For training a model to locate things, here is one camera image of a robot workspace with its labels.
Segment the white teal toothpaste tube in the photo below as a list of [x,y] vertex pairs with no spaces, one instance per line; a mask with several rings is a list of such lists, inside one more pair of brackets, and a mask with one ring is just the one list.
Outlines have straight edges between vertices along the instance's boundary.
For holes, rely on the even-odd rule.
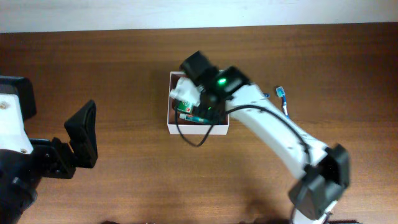
[[200,123],[200,124],[211,124],[211,121],[204,119],[204,118],[200,118],[198,116],[194,116],[191,114],[183,114],[181,113],[179,115],[180,119],[183,119],[185,121],[189,121],[189,122],[194,122],[194,123]]

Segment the blue white toothbrush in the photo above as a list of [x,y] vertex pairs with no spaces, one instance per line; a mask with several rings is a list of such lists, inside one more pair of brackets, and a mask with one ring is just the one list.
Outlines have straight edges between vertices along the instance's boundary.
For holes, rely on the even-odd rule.
[[286,117],[289,118],[289,113],[287,111],[287,100],[286,100],[286,95],[285,95],[285,91],[284,91],[283,87],[278,86],[275,89],[275,92],[276,92],[277,96],[282,100],[282,111],[284,112]]

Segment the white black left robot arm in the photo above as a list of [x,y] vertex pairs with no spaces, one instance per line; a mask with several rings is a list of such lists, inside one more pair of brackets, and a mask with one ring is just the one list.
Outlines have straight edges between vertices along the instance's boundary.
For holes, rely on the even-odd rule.
[[98,159],[93,100],[65,122],[68,143],[29,138],[24,123],[36,113],[32,82],[1,76],[1,223],[20,220],[37,200],[42,178],[71,179],[77,168],[92,169]]

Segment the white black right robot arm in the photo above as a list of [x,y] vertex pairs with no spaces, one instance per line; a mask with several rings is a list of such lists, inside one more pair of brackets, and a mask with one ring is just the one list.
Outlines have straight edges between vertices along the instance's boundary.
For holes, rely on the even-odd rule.
[[216,124],[229,116],[272,149],[297,183],[289,190],[289,223],[328,223],[350,185],[349,152],[328,146],[300,128],[235,66],[220,70],[200,52],[180,65],[185,73],[171,90],[176,101],[194,104],[195,114]]

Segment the green soap box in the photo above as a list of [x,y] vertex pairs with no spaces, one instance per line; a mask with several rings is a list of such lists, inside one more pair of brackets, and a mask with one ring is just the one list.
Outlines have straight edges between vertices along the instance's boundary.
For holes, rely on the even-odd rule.
[[193,111],[194,105],[187,101],[176,101],[175,109],[180,113],[191,114]]

